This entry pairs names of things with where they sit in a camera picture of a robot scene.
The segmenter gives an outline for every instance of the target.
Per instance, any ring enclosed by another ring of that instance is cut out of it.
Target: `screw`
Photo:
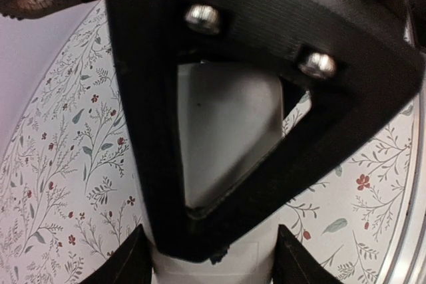
[[[207,5],[192,5],[185,14],[188,27],[205,35],[217,35],[220,32],[220,14]]]
[[[335,75],[337,66],[333,58],[323,53],[311,53],[299,64],[299,69],[312,78],[327,79]]]

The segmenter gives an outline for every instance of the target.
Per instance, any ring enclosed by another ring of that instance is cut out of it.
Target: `leaf pattern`
[[[83,111],[84,111],[84,109],[81,109],[80,111],[79,111],[79,113],[77,113],[75,116],[74,116],[74,118],[73,118],[73,124],[77,124],[77,123],[79,123],[79,121],[80,121],[80,118],[81,118],[81,114],[83,113]]]
[[[5,284],[80,283],[142,221],[111,54],[100,2],[61,49],[16,126],[0,165]],[[283,121],[283,133],[309,108],[306,93]],[[415,113],[410,103],[278,212],[280,223],[344,283],[378,277],[407,191],[412,132],[406,128]]]
[[[331,223],[329,226],[326,227],[326,229],[324,230],[324,233],[335,233],[337,231],[339,231],[340,229],[343,229],[344,227],[347,226],[347,220],[346,219],[337,219],[335,220],[333,223]]]

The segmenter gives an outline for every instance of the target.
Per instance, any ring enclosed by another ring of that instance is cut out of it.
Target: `floral patterned surface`
[[[284,132],[308,101],[284,121]],[[405,192],[413,121],[409,105],[280,211],[344,283],[377,279]],[[140,223],[142,199],[102,3],[47,71],[0,170],[0,283],[79,283]]]

